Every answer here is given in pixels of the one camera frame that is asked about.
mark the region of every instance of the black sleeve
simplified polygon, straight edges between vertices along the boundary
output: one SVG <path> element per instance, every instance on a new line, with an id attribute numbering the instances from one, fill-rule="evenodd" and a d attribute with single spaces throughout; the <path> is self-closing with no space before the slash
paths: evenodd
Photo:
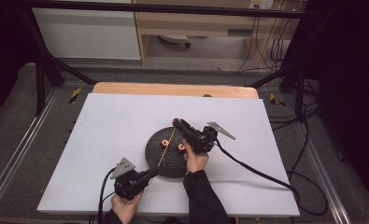
<path id="1" fill-rule="evenodd" d="M 205 171 L 187 174 L 183 184 L 190 199 L 190 223 L 231 223 Z"/>
<path id="2" fill-rule="evenodd" d="M 122 222 L 118 218 L 117 214 L 110 209 L 103 218 L 103 224 L 122 224 Z"/>

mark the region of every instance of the black cable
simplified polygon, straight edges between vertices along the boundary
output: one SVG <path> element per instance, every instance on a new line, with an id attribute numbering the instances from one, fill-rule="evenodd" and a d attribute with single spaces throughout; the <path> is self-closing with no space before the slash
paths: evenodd
<path id="1" fill-rule="evenodd" d="M 327 200 L 326 194 L 324 193 L 324 191 L 321 189 L 321 187 L 318 184 L 316 184 L 315 182 L 313 182 L 311 179 L 309 179 L 305 175 L 301 175 L 301 174 L 299 174 L 299 173 L 297 173 L 297 172 L 294 171 L 295 168 L 297 167 L 300 159 L 304 155 L 304 152 L 305 152 L 305 149 L 306 149 L 306 146 L 307 146 L 307 142 L 308 142 L 308 139 L 309 139 L 309 128 L 308 128 L 308 125 L 307 125 L 307 121 L 306 120 L 309 119 L 314 114 L 319 113 L 319 108 L 318 107 L 313 108 L 311 110 L 308 110 L 308 108 L 310 106 L 314 105 L 315 103 L 316 102 L 311 103 L 311 104 L 308 104 L 305 107 L 305 109 L 304 109 L 304 113 L 303 113 L 304 115 L 303 115 L 303 117 L 304 117 L 305 131 L 306 131 L 306 134 L 305 134 L 305 142 L 304 142 L 304 145 L 301 148 L 301 152 L 300 152 L 299 156 L 297 157 L 297 159 L 296 159 L 294 165 L 292 166 L 291 170 L 290 171 L 286 171 L 286 173 L 289 174 L 289 181 L 290 182 L 291 182 L 291 179 L 292 179 L 292 175 L 298 175 L 298 176 L 302 177 L 303 179 L 305 179 L 306 181 L 308 181 L 309 183 L 311 183 L 312 185 L 314 185 L 321 192 L 321 195 L 323 196 L 323 199 L 324 199 L 324 208 L 323 208 L 323 210 L 321 212 L 313 212 L 313 211 L 310 211 L 310 210 L 304 208 L 303 206 L 301 206 L 299 203 L 298 203 L 298 207 L 300 207 L 302 210 L 304 210 L 305 212 L 307 212 L 310 215 L 313 215 L 313 216 L 323 216 L 328 211 L 328 200 Z"/>
<path id="2" fill-rule="evenodd" d="M 275 178 L 273 178 L 270 175 L 266 175 L 266 174 L 264 174 L 264 173 L 262 173 L 262 172 L 260 172 L 260 171 L 258 171 L 256 169 L 252 168 L 251 166 L 243 163 L 242 161 L 237 160 L 235 157 L 233 157 L 228 151 L 226 151 L 221 146 L 219 139 L 215 138 L 215 140 L 216 140 L 217 146 L 220 148 L 220 150 L 222 151 L 222 153 L 224 153 L 226 156 L 228 156 L 229 158 L 231 158 L 233 161 L 236 161 L 237 163 L 239 163 L 240 165 L 242 165 L 243 167 L 245 167 L 246 169 L 248 169 L 252 173 L 254 173 L 256 175 L 259 175 L 259 176 L 261 176 L 261 177 L 263 177 L 265 179 L 271 180 L 271 181 L 273 181 L 273 182 L 275 182 L 275 183 L 277 183 L 277 184 L 279 184 L 279 185 L 281 185 L 283 187 L 286 187 L 286 188 L 290 189 L 292 191 L 292 193 L 295 195 L 295 201 L 297 203 L 300 203 L 300 194 L 298 193 L 298 191 L 293 186 L 291 186 L 289 184 L 286 184 L 285 182 L 280 181 L 278 179 L 275 179 Z"/>
<path id="3" fill-rule="evenodd" d="M 288 116 L 268 116 L 269 119 L 286 119 L 286 118 L 296 118 L 296 115 L 288 115 Z"/>
<path id="4" fill-rule="evenodd" d="M 279 10 L 281 10 L 281 9 L 283 8 L 284 2 L 285 2 L 285 0 L 283 0 L 283 1 L 282 1 L 282 3 L 280 4 L 280 8 L 279 8 Z M 272 48 L 271 48 L 271 60 L 272 60 L 272 61 L 274 61 L 274 62 L 275 62 L 275 66 L 277 66 L 277 62 L 276 62 L 276 60 L 274 60 L 274 59 L 272 58 L 274 45 L 275 45 L 275 39 L 274 39 L 274 42 L 273 42 L 273 44 L 272 44 Z"/>
<path id="5" fill-rule="evenodd" d="M 274 39 L 274 41 L 272 42 L 272 47 L 270 49 L 271 49 L 271 53 L 270 53 L 269 58 L 271 59 L 271 61 L 274 61 L 275 66 L 277 66 L 277 62 L 282 62 L 283 61 L 282 56 L 281 56 L 281 51 L 283 50 L 283 40 Z M 275 58 L 274 58 L 274 49 L 277 50 Z"/>
<path id="6" fill-rule="evenodd" d="M 111 175 L 111 173 L 114 172 L 114 170 L 115 170 L 115 167 L 112 168 L 110 171 L 108 171 L 105 177 L 105 180 L 103 181 L 102 189 L 100 191 L 99 211 L 97 213 L 97 223 L 98 224 L 102 224 L 102 221 L 103 221 L 103 201 L 104 201 L 103 193 L 105 192 L 106 182 L 107 182 L 108 177 Z"/>
<path id="7" fill-rule="evenodd" d="M 290 20 L 287 20 L 286 21 L 286 23 L 284 24 L 284 26 L 283 26 L 283 29 L 282 29 L 282 31 L 280 32 L 280 35 L 278 36 L 278 38 L 277 38 L 277 55 L 280 53 L 280 58 L 278 58 L 277 57 L 277 55 L 276 55 L 276 58 L 274 59 L 272 56 L 273 56 L 273 52 L 271 51 L 271 60 L 273 60 L 274 62 L 276 62 L 276 61 L 278 61 L 278 62 L 282 62 L 283 61 L 283 34 L 284 34 L 284 32 L 286 31 L 286 28 L 287 28 L 287 25 L 289 24 L 289 22 L 290 22 Z"/>
<path id="8" fill-rule="evenodd" d="M 316 108 L 313 108 L 312 110 L 310 110 L 309 113 L 306 113 L 304 115 L 304 118 L 305 119 L 309 119 L 311 117 L 313 117 L 314 115 L 318 114 L 319 113 L 319 108 L 316 107 Z M 292 125 L 293 123 L 297 122 L 297 121 L 301 121 L 300 118 L 296 117 L 295 119 L 289 119 L 289 120 L 270 120 L 271 124 L 278 124 L 278 123 L 281 123 L 280 126 L 276 126 L 272 129 L 272 131 L 277 131 L 279 129 L 282 129 L 284 127 L 287 127 L 289 125 Z"/>
<path id="9" fill-rule="evenodd" d="M 258 44 L 257 44 L 257 39 L 258 39 L 258 37 L 257 37 L 257 35 L 258 35 L 258 28 L 260 27 L 260 17 L 255 17 L 255 18 L 257 18 L 257 28 L 256 28 L 256 49 L 257 49 L 257 51 L 259 51 L 259 53 L 260 53 L 260 56 L 261 56 L 261 58 L 263 59 L 263 62 L 265 63 L 265 65 L 268 67 L 268 68 L 271 68 L 269 65 L 268 65 L 268 63 L 266 62 L 266 60 L 264 59 L 264 57 L 263 57 L 263 54 L 261 53 L 261 51 L 260 51 L 260 49 L 259 49 L 259 47 L 258 47 Z"/>
<path id="10" fill-rule="evenodd" d="M 300 204 L 298 204 L 298 207 L 300 207 L 302 210 L 304 210 L 308 214 L 313 215 L 313 216 L 316 216 L 316 217 L 323 216 L 324 214 L 326 214 L 327 211 L 328 211 L 328 209 L 329 209 L 329 201 L 328 201 L 327 196 L 324 193 L 323 189 L 321 189 L 321 187 L 317 183 L 313 182 L 311 179 L 309 179 L 305 175 L 301 175 L 301 174 L 299 174 L 297 172 L 294 172 L 294 171 L 286 171 L 286 173 L 288 173 L 290 175 L 298 175 L 298 176 L 302 177 L 303 179 L 305 179 L 306 181 L 308 181 L 309 183 L 311 183 L 313 186 L 315 186 L 320 191 L 321 195 L 323 196 L 323 199 L 324 199 L 324 208 L 323 208 L 323 210 L 321 212 L 312 212 L 312 211 L 309 211 L 306 208 L 304 208 L 303 206 L 301 206 Z"/>
<path id="11" fill-rule="evenodd" d="M 245 69 L 245 70 L 242 70 L 240 72 L 237 72 L 237 74 L 239 73 L 243 73 L 243 72 L 246 72 L 246 71 L 252 71 L 252 70 L 261 70 L 261 69 L 271 69 L 272 71 L 274 71 L 274 69 L 272 69 L 271 67 L 262 67 L 262 68 L 249 68 L 249 69 Z"/>
<path id="12" fill-rule="evenodd" d="M 308 128 L 308 125 L 307 125 L 307 122 L 306 122 L 306 111 L 307 109 L 313 105 L 314 103 L 312 104 L 309 104 L 305 107 L 305 110 L 304 110 L 304 125 L 305 125 L 305 131 L 306 131 L 306 134 L 305 134 L 305 142 L 304 142 L 304 145 L 303 147 L 301 148 L 301 152 L 300 152 L 300 155 L 297 157 L 297 160 L 295 161 L 294 165 L 292 166 L 291 168 L 291 172 L 294 172 L 295 168 L 297 167 L 298 165 L 298 162 L 300 161 L 300 159 L 303 157 L 303 154 L 305 152 L 305 149 L 306 149 L 306 145 L 307 145 L 307 142 L 308 142 L 308 139 L 309 139 L 309 128 Z"/>
<path id="13" fill-rule="evenodd" d="M 113 195 L 115 192 L 112 192 L 112 193 L 110 193 L 110 194 L 108 194 L 104 199 L 103 199 L 103 202 L 109 197 L 109 196 L 111 196 L 111 195 Z"/>
<path id="14" fill-rule="evenodd" d="M 256 23 L 256 18 L 254 17 L 253 20 L 253 26 L 251 27 L 251 34 L 250 34 L 250 47 L 248 47 L 248 56 L 250 55 L 250 51 L 251 51 L 251 41 L 253 39 L 253 30 L 254 30 L 254 25 Z M 240 69 L 242 69 L 242 67 L 245 65 L 246 61 L 248 60 L 248 56 L 246 56 L 245 61 L 243 61 L 242 65 L 239 67 L 239 69 L 235 72 L 236 74 L 240 73 Z"/>

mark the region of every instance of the white table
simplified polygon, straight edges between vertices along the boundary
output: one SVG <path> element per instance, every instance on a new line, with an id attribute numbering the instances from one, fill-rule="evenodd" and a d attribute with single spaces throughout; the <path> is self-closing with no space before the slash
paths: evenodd
<path id="1" fill-rule="evenodd" d="M 222 146 L 234 157 L 288 183 L 262 100 L 91 93 L 37 210 L 95 214 L 106 173 L 122 157 L 138 172 L 147 170 L 145 146 L 173 118 L 201 131 L 208 121 L 216 121 L 236 137 L 219 133 Z M 299 216 L 289 189 L 249 172 L 217 147 L 209 156 L 207 176 L 230 217 Z M 114 191 L 113 183 L 107 181 L 105 195 Z M 110 207 L 106 201 L 104 210 Z M 182 179 L 156 176 L 137 214 L 187 216 L 188 211 Z"/>

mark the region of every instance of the metal rod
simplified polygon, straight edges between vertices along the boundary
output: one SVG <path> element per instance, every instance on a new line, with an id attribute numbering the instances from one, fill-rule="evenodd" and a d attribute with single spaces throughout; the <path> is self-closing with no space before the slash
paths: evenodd
<path id="1" fill-rule="evenodd" d="M 163 160 L 164 154 L 166 153 L 166 150 L 169 148 L 170 141 L 172 141 L 173 134 L 175 134 L 175 130 L 176 130 L 176 128 L 175 128 L 175 129 L 173 129 L 173 131 L 172 131 L 172 135 L 170 135 L 169 141 L 167 142 L 167 146 L 166 146 L 166 148 L 164 149 L 164 152 L 163 152 L 163 155 L 161 156 L 160 162 L 158 163 L 158 167 L 161 165 L 161 162 L 162 162 L 162 160 Z"/>
<path id="2" fill-rule="evenodd" d="M 258 81 L 254 82 L 252 84 L 246 85 L 244 87 L 251 87 L 251 88 L 254 88 L 254 89 L 258 89 L 261 86 L 263 86 L 266 83 L 274 80 L 277 77 L 285 76 L 292 68 L 294 68 L 294 66 L 292 64 L 286 65 L 285 67 L 281 67 L 278 71 L 274 72 L 273 74 L 271 74 L 267 77 L 264 77 L 263 79 L 258 80 Z"/>
<path id="3" fill-rule="evenodd" d="M 99 3 L 99 2 L 70 2 L 50 0 L 21 0 L 24 6 L 41 8 L 59 8 L 76 10 L 100 10 L 100 11 L 131 11 L 131 12 L 159 12 L 221 16 L 266 17 L 266 18 L 290 18 L 290 19 L 316 19 L 320 15 L 317 12 L 263 10 L 252 8 L 232 7 L 194 7 L 194 6 L 169 6 L 150 4 L 124 4 L 124 3 Z"/>
<path id="4" fill-rule="evenodd" d="M 55 58 L 55 56 L 53 56 L 51 53 L 49 53 L 49 56 L 52 59 L 52 61 L 54 62 L 54 64 L 56 64 L 57 66 L 61 67 L 66 72 L 68 72 L 71 75 L 73 75 L 74 77 L 77 77 L 77 78 L 81 79 L 82 81 L 84 81 L 84 82 L 86 82 L 88 84 L 91 84 L 91 85 L 94 85 L 94 84 L 98 83 L 98 81 L 93 80 L 92 78 L 83 75 L 82 73 L 80 73 L 76 69 L 72 68 L 70 65 L 68 65 L 66 63 L 63 63 L 59 59 Z"/>

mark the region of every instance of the black circular base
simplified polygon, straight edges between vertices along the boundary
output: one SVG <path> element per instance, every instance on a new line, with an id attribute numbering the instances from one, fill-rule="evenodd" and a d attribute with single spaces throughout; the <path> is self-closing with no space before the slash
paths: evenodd
<path id="1" fill-rule="evenodd" d="M 164 149 L 161 148 L 162 140 L 169 140 L 174 128 L 165 128 L 155 133 L 146 145 L 146 161 L 149 167 L 157 167 Z M 183 154 L 177 152 L 177 147 L 183 142 L 181 133 L 175 131 L 169 148 L 163 156 L 159 167 L 159 175 L 167 178 L 181 178 L 187 173 L 187 162 L 184 160 Z"/>

